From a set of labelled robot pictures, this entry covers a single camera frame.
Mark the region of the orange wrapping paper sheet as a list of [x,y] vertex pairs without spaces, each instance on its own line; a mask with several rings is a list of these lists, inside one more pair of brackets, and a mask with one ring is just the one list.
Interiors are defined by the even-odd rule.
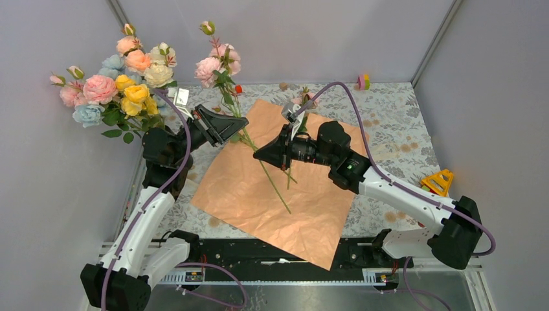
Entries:
[[228,143],[205,172],[191,204],[283,251],[325,270],[333,258],[354,193],[338,188],[329,168],[294,161],[292,181],[253,158],[243,143]]

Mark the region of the white rose stem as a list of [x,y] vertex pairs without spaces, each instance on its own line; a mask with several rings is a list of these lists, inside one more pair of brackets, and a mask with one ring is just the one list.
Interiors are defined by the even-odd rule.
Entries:
[[146,83],[153,88],[161,88],[174,82],[174,67],[177,65],[175,49],[162,42],[149,53],[151,65],[144,71]]

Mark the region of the yellow rose stem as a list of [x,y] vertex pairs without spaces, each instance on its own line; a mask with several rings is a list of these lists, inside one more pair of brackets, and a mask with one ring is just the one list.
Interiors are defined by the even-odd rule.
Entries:
[[151,97],[151,92],[146,84],[137,84],[127,75],[120,75],[115,79],[115,85],[122,95],[120,106],[129,117],[137,117],[143,111],[148,116],[159,114],[157,102]]

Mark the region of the peach rose stem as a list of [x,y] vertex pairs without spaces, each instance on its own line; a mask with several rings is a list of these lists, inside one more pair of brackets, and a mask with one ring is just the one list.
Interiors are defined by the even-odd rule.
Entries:
[[122,28],[122,33],[124,37],[117,41],[116,50],[123,58],[128,70],[142,76],[145,70],[152,65],[151,57],[144,52],[133,25],[126,23]]

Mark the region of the large pink rose stem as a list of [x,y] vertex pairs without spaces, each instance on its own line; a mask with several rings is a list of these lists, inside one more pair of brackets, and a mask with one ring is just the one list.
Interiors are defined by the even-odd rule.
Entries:
[[60,91],[60,97],[66,106],[80,106],[84,104],[107,104],[118,93],[115,79],[120,72],[115,69],[101,68],[97,75],[85,80],[84,72],[77,66],[67,69],[75,81],[67,82]]

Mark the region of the blue rose stem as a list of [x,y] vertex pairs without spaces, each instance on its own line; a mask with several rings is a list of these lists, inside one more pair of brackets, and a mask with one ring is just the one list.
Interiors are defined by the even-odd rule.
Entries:
[[135,49],[106,58],[99,72],[85,76],[77,66],[68,68],[71,80],[52,78],[60,87],[62,102],[73,108],[73,119],[83,127],[105,125],[106,135],[133,135],[164,128],[164,103],[153,90],[174,86],[171,67],[153,63]]

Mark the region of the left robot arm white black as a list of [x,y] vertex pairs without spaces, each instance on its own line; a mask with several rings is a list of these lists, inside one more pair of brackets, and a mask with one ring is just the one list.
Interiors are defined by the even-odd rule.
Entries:
[[223,145],[248,125],[245,117],[196,106],[178,133],[149,129],[142,138],[146,173],[128,223],[97,264],[87,264],[80,279],[89,304],[102,310],[144,310],[152,290],[177,264],[197,264],[198,236],[174,231],[152,255],[146,251],[154,231],[171,209],[193,165],[191,152],[205,143]]

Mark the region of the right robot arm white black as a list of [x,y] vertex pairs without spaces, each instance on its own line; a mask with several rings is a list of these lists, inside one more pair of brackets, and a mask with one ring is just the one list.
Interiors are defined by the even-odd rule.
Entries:
[[433,257],[450,268],[463,270],[482,236],[477,204],[462,196],[458,201],[439,196],[390,175],[350,147],[351,137],[337,121],[320,125],[317,138],[293,133],[283,125],[278,137],[253,153],[257,160],[283,171],[292,161],[329,167],[329,179],[340,189],[367,196],[403,211],[422,229],[384,229],[375,240],[371,257],[387,267],[403,257]]

